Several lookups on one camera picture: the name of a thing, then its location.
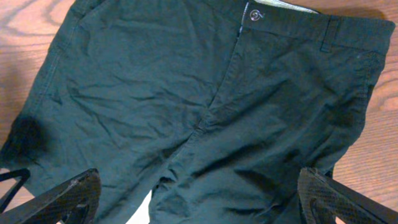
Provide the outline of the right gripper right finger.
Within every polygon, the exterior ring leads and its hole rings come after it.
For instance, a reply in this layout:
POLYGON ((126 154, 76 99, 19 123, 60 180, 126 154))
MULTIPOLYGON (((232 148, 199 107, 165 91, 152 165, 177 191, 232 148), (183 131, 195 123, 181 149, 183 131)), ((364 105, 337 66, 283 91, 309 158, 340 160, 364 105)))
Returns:
POLYGON ((306 222, 335 224, 397 224, 397 212, 377 203, 316 169, 303 168, 298 194, 306 222))

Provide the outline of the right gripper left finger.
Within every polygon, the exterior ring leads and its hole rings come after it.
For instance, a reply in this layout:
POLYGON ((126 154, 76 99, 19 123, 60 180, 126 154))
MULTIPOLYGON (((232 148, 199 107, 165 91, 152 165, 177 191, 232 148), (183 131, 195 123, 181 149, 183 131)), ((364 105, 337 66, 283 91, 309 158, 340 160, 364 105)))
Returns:
POLYGON ((29 177, 28 169, 1 174, 2 182, 20 178, 1 197, 1 223, 94 224, 101 195, 101 181, 97 169, 88 169, 38 197, 7 211, 7 206, 29 177))

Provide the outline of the black shorts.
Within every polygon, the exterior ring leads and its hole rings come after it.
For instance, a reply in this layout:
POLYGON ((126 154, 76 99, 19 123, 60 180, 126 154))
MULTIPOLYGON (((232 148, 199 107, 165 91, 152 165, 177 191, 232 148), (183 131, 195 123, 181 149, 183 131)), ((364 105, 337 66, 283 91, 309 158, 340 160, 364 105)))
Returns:
POLYGON ((40 195, 95 168, 96 223, 303 223, 360 137, 395 24, 284 4, 78 0, 1 150, 40 195))

